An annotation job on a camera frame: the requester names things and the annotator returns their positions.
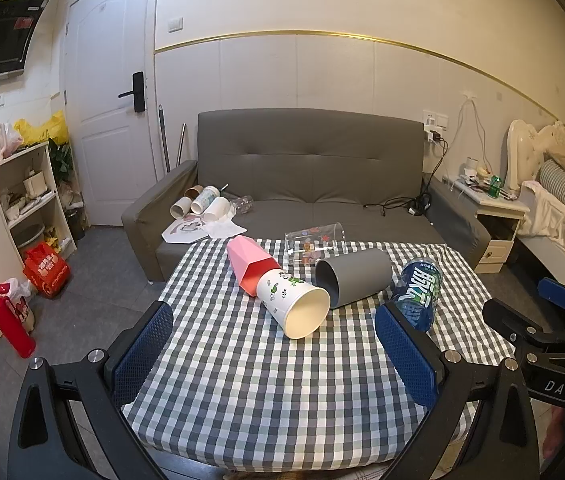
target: gray tile floor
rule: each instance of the gray tile floor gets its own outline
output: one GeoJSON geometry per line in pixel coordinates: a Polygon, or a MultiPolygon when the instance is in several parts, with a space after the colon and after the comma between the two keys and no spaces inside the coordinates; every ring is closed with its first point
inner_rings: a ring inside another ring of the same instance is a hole
{"type": "MultiPolygon", "coordinates": [[[[93,348],[107,348],[120,331],[136,323],[164,286],[164,283],[147,283],[121,228],[89,229],[78,242],[78,251],[69,258],[68,263],[72,278],[62,293],[53,300],[35,298],[32,301],[36,316],[35,354],[45,357],[52,364],[79,360],[93,348]]],[[[499,274],[483,274],[481,279],[492,295],[537,322],[547,324],[543,314],[539,314],[542,305],[539,306],[534,299],[533,283],[525,277],[522,269],[504,267],[499,274]]],[[[27,360],[19,358],[10,344],[1,338],[0,480],[6,479],[9,434],[26,366],[27,360]]],[[[73,403],[73,409],[96,467],[106,478],[115,479],[82,405],[73,403]]],[[[534,407],[539,421],[540,441],[549,423],[547,409],[546,404],[534,407]]],[[[170,479],[219,480],[223,475],[219,468],[169,453],[152,450],[151,454],[170,479]]],[[[439,472],[444,472],[451,463],[441,462],[439,472]]]]}

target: bed headboard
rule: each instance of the bed headboard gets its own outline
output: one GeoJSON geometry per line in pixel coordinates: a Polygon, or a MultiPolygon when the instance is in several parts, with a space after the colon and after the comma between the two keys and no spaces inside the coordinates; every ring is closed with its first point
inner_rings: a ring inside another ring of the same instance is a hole
{"type": "Polygon", "coordinates": [[[517,119],[507,133],[507,177],[505,186],[518,191],[525,180],[534,180],[545,161],[545,152],[565,144],[565,125],[556,121],[537,132],[531,124],[517,119]]]}

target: red thermos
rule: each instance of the red thermos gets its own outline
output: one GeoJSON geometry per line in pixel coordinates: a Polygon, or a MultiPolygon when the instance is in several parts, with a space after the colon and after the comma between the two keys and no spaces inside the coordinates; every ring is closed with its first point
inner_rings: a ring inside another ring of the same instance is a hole
{"type": "Polygon", "coordinates": [[[0,332],[24,359],[34,353],[36,342],[24,330],[20,320],[9,307],[10,303],[9,298],[0,296],[0,332]]]}

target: sofa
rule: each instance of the sofa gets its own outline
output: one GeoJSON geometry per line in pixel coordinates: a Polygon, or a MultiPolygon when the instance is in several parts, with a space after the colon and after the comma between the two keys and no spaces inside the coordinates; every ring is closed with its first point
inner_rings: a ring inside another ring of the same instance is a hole
{"type": "Polygon", "coordinates": [[[252,238],[340,222],[348,241],[444,244],[474,268],[490,237],[436,178],[422,216],[381,204],[416,197],[423,174],[422,123],[309,108],[218,110],[198,115],[198,161],[188,160],[122,215],[131,247],[150,281],[165,281],[187,252],[162,232],[170,206],[201,184],[229,184],[227,197],[251,195],[252,209],[234,218],[252,238]]]}

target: tablecloth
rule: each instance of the tablecloth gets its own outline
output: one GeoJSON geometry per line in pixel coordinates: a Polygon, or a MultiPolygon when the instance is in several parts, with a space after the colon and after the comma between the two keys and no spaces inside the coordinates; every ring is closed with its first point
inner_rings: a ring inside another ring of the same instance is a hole
{"type": "MultiPolygon", "coordinates": [[[[258,240],[283,269],[313,282],[315,266],[290,265],[282,240],[258,240]]],[[[376,307],[390,290],[329,312],[310,336],[290,340],[257,298],[236,284],[227,240],[193,245],[160,299],[174,331],[135,401],[123,407],[140,439],[232,470],[336,469],[383,462],[425,415],[376,339],[376,307]]],[[[395,286],[416,256],[436,261],[443,286],[430,336],[470,362],[498,364],[512,347],[487,327],[490,298],[465,260],[445,245],[350,242],[392,262],[395,286]]],[[[462,438],[476,406],[456,432],[462,438]]]]}

